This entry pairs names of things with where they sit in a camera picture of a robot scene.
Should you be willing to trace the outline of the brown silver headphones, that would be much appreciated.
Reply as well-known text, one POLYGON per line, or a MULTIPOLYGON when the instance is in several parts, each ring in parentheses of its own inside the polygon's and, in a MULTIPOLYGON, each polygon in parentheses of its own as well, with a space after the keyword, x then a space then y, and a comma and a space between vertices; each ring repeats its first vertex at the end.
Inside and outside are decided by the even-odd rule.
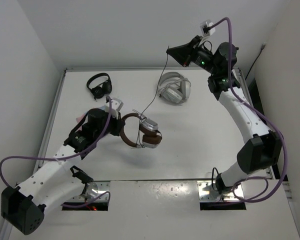
POLYGON ((132 142, 126 135, 124 126, 119 132, 122 141, 132 148, 150 148, 155 149, 162 141, 162 133, 159 131, 158 124, 142 113, 132 110, 132 113, 124 115, 121 120, 126 123, 128 118, 137 118, 139 120, 139 131, 143 134, 142 142, 132 142))

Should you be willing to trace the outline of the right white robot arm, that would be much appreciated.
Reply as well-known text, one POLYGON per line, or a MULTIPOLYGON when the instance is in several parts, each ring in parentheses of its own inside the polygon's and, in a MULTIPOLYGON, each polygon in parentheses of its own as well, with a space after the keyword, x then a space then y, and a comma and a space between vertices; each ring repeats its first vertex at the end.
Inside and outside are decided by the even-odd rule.
POLYGON ((277 164, 282 149, 278 131, 261 120, 244 99, 241 85, 233 76, 237 51, 238 47, 223 42, 212 52, 198 35, 189 43, 166 50, 181 66, 194 63, 210 73, 207 80, 210 92, 228 111, 242 135, 244 145, 236 155, 236 162, 215 179, 214 187, 219 194, 229 192, 255 172, 277 164))

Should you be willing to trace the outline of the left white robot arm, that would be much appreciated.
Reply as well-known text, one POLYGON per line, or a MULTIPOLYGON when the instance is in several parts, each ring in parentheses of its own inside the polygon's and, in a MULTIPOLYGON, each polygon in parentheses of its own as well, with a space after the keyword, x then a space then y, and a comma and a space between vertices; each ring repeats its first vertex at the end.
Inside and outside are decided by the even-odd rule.
POLYGON ((94 179, 78 164, 106 135, 118 136, 125 125, 119 106, 104 105, 88 110, 70 131, 54 156, 21 183, 6 185, 1 193, 1 216, 24 235, 30 235, 45 216, 71 197, 84 195, 94 179))

